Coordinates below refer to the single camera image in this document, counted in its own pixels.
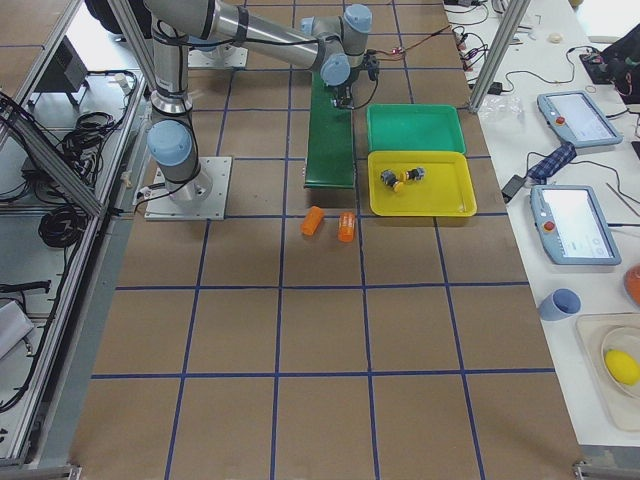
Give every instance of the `green tray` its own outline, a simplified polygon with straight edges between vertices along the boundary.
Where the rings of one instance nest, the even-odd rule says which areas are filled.
[[[458,112],[451,105],[371,105],[367,123],[370,152],[466,152]]]

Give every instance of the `metal pole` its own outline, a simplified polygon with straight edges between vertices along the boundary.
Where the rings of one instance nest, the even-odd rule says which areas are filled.
[[[147,85],[150,90],[156,89],[156,77],[153,68],[153,56],[149,51],[149,47],[145,41],[144,35],[138,25],[131,5],[128,0],[107,0],[113,15],[120,25],[120,29],[124,34],[127,42],[131,45],[133,55],[136,57],[138,66],[142,70],[144,78],[147,80]]]
[[[477,113],[480,109],[482,100],[484,100],[485,95],[489,91],[489,87],[500,67],[500,63],[505,53],[507,53],[509,43],[511,43],[511,39],[518,29],[518,25],[520,25],[530,1],[531,0],[511,0],[509,2],[509,6],[504,12],[498,31],[491,43],[489,55],[487,55],[487,59],[482,66],[480,75],[471,92],[471,98],[469,100],[469,111],[471,113]]]

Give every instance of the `small mechanical part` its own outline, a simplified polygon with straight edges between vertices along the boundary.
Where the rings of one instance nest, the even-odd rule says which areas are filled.
[[[316,232],[318,225],[324,218],[324,210],[320,207],[313,206],[307,212],[307,216],[300,225],[300,231],[303,235],[311,236]]]
[[[427,171],[424,167],[416,167],[411,170],[407,170],[406,172],[402,172],[400,179],[403,182],[408,182],[409,180],[422,180]]]
[[[382,183],[384,183],[387,187],[392,188],[394,192],[399,192],[402,187],[404,187],[404,182],[398,180],[396,174],[391,170],[385,170],[384,172],[382,172],[380,174],[380,179],[382,180]]]
[[[338,240],[351,242],[356,229],[356,216],[353,212],[342,212],[338,221]]]

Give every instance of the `electronic device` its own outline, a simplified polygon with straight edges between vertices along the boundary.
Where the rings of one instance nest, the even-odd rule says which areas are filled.
[[[509,203],[513,197],[520,191],[522,186],[524,185],[525,179],[520,175],[514,175],[507,182],[507,184],[502,187],[502,199],[504,203]]]
[[[600,52],[583,53],[579,58],[594,85],[611,84],[611,73],[607,71],[607,64]]]
[[[80,90],[88,71],[71,41],[65,36],[53,54],[49,66],[36,85],[35,93],[75,93]]]
[[[560,265],[618,265],[618,247],[589,186],[536,185],[531,209],[542,245]]]
[[[538,95],[538,108],[558,137],[576,148],[614,145],[622,135],[583,91]]]

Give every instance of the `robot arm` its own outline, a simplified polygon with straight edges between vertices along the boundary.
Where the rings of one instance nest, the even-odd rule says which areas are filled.
[[[145,0],[152,14],[156,90],[147,146],[175,202],[205,198],[211,178],[198,159],[191,126],[188,53],[191,46],[232,44],[318,72],[334,87],[336,106],[348,106],[350,87],[362,70],[377,76],[375,57],[365,52],[371,11],[351,5],[341,17],[314,17],[302,29],[278,25],[221,0]]]
[[[145,0],[152,13],[158,94],[154,106],[177,113],[171,97],[183,97],[187,84],[189,36],[211,45],[231,43],[315,71],[332,87],[353,83],[362,70],[371,12],[351,5],[342,17],[303,19],[302,30],[276,24],[242,6],[221,0]]]

